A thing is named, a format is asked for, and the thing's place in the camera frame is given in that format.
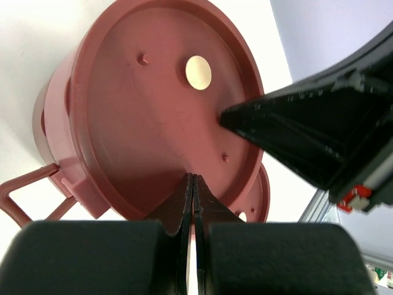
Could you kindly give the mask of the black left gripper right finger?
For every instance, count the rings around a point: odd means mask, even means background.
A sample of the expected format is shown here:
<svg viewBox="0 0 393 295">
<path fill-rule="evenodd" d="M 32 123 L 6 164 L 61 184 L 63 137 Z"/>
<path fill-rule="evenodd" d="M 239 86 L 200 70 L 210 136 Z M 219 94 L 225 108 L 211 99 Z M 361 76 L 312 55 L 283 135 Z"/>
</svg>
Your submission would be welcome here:
<svg viewBox="0 0 393 295">
<path fill-rule="evenodd" d="M 193 177 L 200 294 L 373 294 L 350 235 L 330 223 L 246 223 Z"/>
</svg>

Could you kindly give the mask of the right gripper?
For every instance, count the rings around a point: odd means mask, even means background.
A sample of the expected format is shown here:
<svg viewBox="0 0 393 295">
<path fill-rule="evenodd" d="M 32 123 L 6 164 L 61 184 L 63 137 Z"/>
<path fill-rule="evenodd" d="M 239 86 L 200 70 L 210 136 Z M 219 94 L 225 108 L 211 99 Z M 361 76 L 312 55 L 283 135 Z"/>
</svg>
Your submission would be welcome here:
<svg viewBox="0 0 393 295">
<path fill-rule="evenodd" d="M 223 111 L 224 128 L 321 189 L 343 211 L 392 205 L 392 25 L 363 46 L 357 69 Z"/>
</svg>

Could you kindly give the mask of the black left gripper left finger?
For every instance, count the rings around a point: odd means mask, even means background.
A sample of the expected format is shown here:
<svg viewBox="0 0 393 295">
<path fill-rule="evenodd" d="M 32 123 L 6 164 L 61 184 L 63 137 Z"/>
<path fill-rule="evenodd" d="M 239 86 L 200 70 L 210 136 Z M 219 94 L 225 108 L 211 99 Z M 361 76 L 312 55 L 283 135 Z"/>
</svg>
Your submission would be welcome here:
<svg viewBox="0 0 393 295">
<path fill-rule="evenodd" d="M 185 294 L 193 176 L 141 221 L 38 221 L 1 263 L 2 294 Z"/>
</svg>

